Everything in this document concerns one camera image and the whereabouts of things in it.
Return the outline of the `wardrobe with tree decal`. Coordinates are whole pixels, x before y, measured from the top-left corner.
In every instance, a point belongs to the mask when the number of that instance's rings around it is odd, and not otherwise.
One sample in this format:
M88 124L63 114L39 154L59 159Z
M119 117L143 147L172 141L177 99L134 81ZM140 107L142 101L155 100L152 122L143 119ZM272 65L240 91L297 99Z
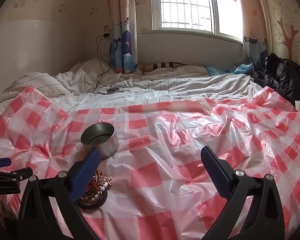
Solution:
M300 8L296 0L265 0L269 11L271 51L300 65Z

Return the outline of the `round steel tin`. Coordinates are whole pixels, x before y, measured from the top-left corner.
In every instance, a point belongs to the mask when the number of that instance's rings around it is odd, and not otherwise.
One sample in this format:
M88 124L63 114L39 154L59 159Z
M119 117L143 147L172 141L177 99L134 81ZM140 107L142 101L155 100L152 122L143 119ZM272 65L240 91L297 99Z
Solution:
M81 134L80 140L87 150L98 149L102 160L113 156L120 145L115 127L107 122L99 122L89 126Z

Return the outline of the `black puffer jacket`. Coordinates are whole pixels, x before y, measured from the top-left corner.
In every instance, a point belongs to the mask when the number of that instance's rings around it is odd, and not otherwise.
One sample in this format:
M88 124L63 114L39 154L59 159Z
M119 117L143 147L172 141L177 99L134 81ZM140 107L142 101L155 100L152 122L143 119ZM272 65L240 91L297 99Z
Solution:
M263 51L260 64L254 66L253 79L261 87L272 88L292 105L300 101L300 65L290 59Z

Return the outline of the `blue plastic bag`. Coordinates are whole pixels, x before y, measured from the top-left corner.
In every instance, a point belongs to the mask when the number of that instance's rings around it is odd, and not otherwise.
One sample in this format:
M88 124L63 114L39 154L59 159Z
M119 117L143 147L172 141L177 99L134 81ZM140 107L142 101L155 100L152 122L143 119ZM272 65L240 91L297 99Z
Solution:
M214 67L206 66L210 76L224 75L224 74L251 74L254 72L253 64L241 64L228 69L217 69Z

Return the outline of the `window with bars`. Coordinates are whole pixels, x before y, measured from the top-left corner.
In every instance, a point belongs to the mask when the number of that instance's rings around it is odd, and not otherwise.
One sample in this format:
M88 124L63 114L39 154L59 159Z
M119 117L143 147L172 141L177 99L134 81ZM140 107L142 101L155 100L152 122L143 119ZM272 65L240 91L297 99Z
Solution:
M241 41L241 0L152 0L155 30L190 31Z

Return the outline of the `black hair band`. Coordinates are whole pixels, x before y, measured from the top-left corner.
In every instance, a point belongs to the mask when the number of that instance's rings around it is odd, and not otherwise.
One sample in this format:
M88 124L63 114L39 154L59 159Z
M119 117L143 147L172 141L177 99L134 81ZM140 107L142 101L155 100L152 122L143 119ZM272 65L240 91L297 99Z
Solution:
M107 198L108 198L108 191L104 191L99 200L91 202L91 201L85 201L83 199L78 199L75 201L75 204L83 210L92 211L100 208L106 202Z

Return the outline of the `cartoon curtain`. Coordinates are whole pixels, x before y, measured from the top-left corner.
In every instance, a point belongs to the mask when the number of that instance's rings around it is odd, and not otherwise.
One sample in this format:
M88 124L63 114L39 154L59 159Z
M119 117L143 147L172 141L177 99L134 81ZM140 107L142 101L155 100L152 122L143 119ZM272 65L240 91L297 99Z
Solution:
M111 15L110 65L117 73L130 74L138 68L135 0L108 0Z
M250 62L254 68L264 68L268 55L265 16L261 0L241 0L243 18L242 61Z

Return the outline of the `round grey charger pad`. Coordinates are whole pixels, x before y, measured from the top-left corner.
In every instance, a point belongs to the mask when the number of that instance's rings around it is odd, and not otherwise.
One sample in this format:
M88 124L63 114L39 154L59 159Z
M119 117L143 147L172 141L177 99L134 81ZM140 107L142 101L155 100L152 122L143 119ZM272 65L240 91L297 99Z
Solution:
M119 92L120 91L120 88L119 87L111 87L111 88L108 88L105 92L104 92L104 94L115 94L115 93L117 93L117 92Z

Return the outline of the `striped pillow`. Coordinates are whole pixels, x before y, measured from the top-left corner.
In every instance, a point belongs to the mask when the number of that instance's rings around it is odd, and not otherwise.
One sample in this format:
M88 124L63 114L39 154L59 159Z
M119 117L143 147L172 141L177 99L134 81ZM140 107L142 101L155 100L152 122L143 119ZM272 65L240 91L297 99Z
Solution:
M150 64L147 66L138 64L138 69L142 71L143 74L152 72L156 69L161 69L161 68L179 68L185 66L185 64L178 63L178 62L163 62L163 63L155 63L155 64Z

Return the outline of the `left cartoon curtain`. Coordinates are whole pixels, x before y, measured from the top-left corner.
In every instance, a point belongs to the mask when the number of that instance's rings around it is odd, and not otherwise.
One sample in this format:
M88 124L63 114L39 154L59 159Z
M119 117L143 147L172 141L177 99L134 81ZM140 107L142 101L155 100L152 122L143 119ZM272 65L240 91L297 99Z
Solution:
M130 74L138 68L135 0L108 0L111 15L110 65L117 73Z

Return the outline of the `white striped duvet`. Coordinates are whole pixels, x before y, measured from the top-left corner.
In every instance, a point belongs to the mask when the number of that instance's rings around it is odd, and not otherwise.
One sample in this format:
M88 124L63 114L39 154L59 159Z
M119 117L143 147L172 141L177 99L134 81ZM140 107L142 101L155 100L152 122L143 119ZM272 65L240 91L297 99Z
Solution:
M70 71L53 76L70 95L48 98L67 113L85 108L111 108L142 105L174 100L250 99L261 86L247 74L210 76L207 68L182 66L161 68L143 74L116 74L101 67L97 59L75 65ZM119 87L115 94L104 94L111 87ZM19 93L0 96L0 114Z

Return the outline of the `white pillow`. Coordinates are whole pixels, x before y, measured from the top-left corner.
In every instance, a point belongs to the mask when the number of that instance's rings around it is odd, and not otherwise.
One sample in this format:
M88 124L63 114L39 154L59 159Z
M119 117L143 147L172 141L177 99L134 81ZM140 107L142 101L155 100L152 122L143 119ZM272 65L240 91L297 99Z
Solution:
M4 90L6 93L20 93L27 87L34 87L47 98L56 98L70 95L71 92L55 77L47 73L33 72L15 80L10 87Z

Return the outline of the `right cartoon curtain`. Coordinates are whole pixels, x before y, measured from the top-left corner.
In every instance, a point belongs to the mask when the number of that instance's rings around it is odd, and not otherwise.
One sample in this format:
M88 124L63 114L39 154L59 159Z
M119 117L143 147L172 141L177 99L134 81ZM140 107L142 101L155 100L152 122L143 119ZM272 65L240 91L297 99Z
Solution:
M250 62L254 68L264 68L268 55L265 16L261 0L241 0L243 18L242 61Z

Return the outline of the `wall power socket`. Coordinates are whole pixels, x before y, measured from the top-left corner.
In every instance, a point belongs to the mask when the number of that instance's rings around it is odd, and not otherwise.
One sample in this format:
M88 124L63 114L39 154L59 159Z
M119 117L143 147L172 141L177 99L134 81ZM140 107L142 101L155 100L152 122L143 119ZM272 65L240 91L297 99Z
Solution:
M104 26L103 38L110 38L110 28L108 25Z

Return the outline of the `red white checkered plastic sheet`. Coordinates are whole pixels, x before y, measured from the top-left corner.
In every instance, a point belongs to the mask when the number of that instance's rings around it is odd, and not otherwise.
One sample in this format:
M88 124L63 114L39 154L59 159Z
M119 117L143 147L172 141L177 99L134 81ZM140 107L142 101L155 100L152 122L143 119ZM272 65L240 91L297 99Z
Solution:
M54 177L85 157L90 125L115 127L119 149L100 165L105 204L83 216L101 239L200 239L225 205L200 160L204 146L249 176L271 174L285 234L300 225L300 112L271 88L250 99L172 101L68 113L28 87L0 114L8 170Z

